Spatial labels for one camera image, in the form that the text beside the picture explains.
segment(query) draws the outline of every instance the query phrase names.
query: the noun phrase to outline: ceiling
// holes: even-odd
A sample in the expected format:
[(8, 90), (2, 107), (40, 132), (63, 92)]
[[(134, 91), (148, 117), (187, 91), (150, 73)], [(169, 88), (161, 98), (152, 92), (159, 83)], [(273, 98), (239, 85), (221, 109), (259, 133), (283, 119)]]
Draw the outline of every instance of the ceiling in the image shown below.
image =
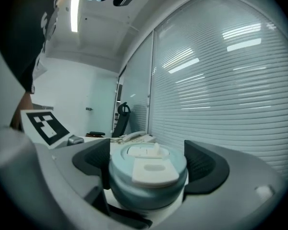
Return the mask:
[(166, 0), (133, 0), (115, 7), (113, 0), (80, 0), (78, 32), (71, 31), (70, 3), (60, 4), (56, 30), (46, 57), (62, 58), (119, 72), (129, 44)]

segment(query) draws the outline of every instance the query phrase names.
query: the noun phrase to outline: light blue container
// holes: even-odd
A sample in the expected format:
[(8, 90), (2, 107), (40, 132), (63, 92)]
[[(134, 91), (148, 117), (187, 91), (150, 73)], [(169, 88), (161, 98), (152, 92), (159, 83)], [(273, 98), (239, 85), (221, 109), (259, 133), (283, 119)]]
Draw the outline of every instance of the light blue container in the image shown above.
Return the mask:
[(153, 143), (135, 143), (115, 151), (109, 164), (110, 186), (117, 201), (125, 208), (135, 212), (145, 212), (166, 207), (179, 196), (187, 178), (187, 161), (181, 151), (160, 145), (169, 152), (163, 160), (169, 159), (179, 178), (165, 187), (151, 188), (135, 184), (132, 172), (135, 157), (127, 154), (130, 147), (154, 149)]

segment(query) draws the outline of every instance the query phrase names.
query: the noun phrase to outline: desk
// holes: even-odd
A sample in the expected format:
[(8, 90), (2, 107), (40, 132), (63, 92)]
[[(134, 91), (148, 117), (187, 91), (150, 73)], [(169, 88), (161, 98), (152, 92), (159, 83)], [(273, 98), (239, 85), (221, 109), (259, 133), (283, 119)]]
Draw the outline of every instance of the desk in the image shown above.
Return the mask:
[[(93, 137), (82, 137), (82, 138), (84, 139), (84, 142), (90, 142), (90, 141), (97, 140), (97, 139), (106, 139), (106, 138), (93, 138)], [(128, 143), (118, 144), (118, 143), (111, 142), (110, 154), (112, 154), (115, 150), (126, 146), (127, 144)], [(188, 182), (189, 182), (189, 175), (187, 176), (185, 185), (188, 184)], [(104, 192), (105, 192), (105, 196), (106, 196), (108, 204), (117, 208), (122, 208), (120, 204), (118, 203), (118, 201), (115, 199), (111, 189), (109, 190), (104, 189)], [(178, 196), (178, 198), (175, 200), (175, 202), (172, 203), (170, 206), (160, 209), (160, 210), (148, 212), (144, 216), (144, 218), (151, 220), (153, 222), (152, 227), (155, 227), (156, 225), (164, 221), (167, 217), (169, 217), (171, 214), (173, 214), (174, 211), (180, 207), (180, 205), (182, 204), (182, 198), (183, 198), (183, 190)]]
[[(98, 139), (108, 139), (108, 138), (97, 138), (97, 137), (81, 137), (84, 139), (84, 142), (90, 142), (90, 141), (93, 141), (93, 140), (98, 140)], [(122, 147), (124, 147), (126, 144), (118, 144), (118, 143), (115, 143), (115, 142), (111, 142), (110, 144), (110, 154), (113, 154), (113, 152), (117, 149), (120, 149)]]

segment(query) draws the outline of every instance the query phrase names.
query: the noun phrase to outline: chair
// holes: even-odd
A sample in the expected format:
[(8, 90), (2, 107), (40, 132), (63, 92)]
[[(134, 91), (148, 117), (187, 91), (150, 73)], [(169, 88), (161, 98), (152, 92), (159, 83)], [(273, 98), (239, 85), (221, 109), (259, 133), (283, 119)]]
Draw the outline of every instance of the chair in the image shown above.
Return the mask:
[[(129, 116), (131, 113), (131, 110), (129, 108), (129, 106), (127, 105), (127, 102), (124, 102), (123, 104), (121, 104), (118, 107), (118, 113), (119, 113), (119, 119), (117, 121), (116, 127), (114, 129), (114, 132), (112, 134), (113, 138), (117, 138), (120, 137), (124, 134), (126, 126), (128, 124), (128, 120), (129, 120)], [(102, 132), (90, 132), (88, 134), (86, 134), (89, 137), (102, 137), (105, 135), (105, 133)]]

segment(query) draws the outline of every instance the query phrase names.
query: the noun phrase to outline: white lid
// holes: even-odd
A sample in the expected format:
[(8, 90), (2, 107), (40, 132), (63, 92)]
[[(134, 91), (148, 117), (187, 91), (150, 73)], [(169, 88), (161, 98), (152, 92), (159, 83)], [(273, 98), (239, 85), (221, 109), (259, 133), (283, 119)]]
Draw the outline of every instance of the white lid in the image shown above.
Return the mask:
[(131, 146), (127, 152), (128, 155), (136, 158), (156, 159), (169, 155), (169, 151), (161, 148), (158, 143), (154, 145), (154, 149), (147, 147)]
[(128, 155), (135, 157), (132, 182), (144, 187), (165, 187), (179, 179), (170, 159), (165, 159), (169, 151), (155, 144), (153, 149), (130, 147)]

